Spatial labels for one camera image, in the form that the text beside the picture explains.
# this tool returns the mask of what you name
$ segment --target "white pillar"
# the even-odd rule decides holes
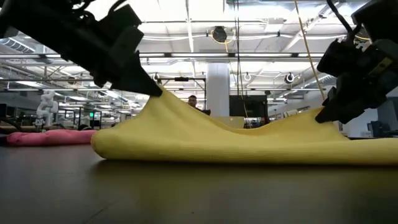
[[[209,63],[207,70],[207,109],[211,116],[229,116],[229,67]]]

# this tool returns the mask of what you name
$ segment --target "pink fabric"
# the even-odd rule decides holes
[[[12,133],[7,136],[11,146],[64,146],[89,144],[95,130],[51,130],[46,133]]]

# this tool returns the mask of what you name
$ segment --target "yellow cloth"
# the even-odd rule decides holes
[[[98,131],[91,145],[106,159],[270,164],[398,164],[398,139],[350,141],[319,110],[257,129],[234,129],[163,89],[135,119]]]

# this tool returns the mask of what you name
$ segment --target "table surface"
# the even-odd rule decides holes
[[[106,161],[0,147],[0,223],[398,223],[398,168]]]

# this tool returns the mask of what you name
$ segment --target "white robot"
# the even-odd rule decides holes
[[[41,103],[36,111],[35,126],[51,126],[53,113],[58,112],[58,103],[54,101],[54,91],[44,91],[44,94],[40,97]]]

